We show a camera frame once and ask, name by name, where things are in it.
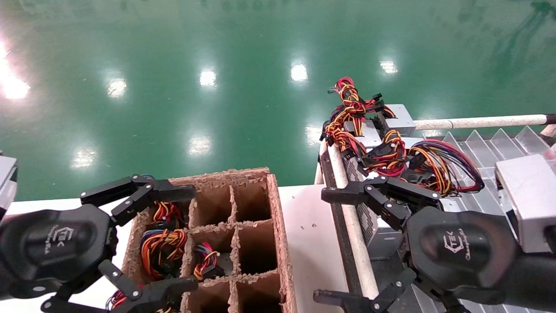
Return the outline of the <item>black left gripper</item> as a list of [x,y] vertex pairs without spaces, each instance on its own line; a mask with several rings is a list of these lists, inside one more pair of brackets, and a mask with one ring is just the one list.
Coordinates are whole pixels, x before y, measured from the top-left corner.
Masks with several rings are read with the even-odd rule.
[[[116,253],[115,225],[124,226],[155,202],[188,202],[192,185],[133,175],[81,193],[83,206],[8,215],[0,228],[1,299],[30,299],[56,293],[44,313],[106,313],[106,309],[70,303],[103,274],[123,295],[112,313],[153,313],[183,293],[197,290],[195,276],[134,284],[111,260]],[[111,211],[100,210],[123,199]]]

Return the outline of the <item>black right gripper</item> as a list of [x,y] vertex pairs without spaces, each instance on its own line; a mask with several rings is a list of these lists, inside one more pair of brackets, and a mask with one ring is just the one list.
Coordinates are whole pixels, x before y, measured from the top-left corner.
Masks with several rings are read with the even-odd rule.
[[[365,204],[393,230],[404,230],[407,224],[412,265],[424,280],[443,290],[492,289],[520,251],[505,217],[440,211],[436,192],[399,178],[349,181],[344,188],[324,188],[321,198],[327,203]],[[387,313],[416,279],[417,273],[407,268],[375,299],[321,289],[314,290],[312,299],[344,313]]]

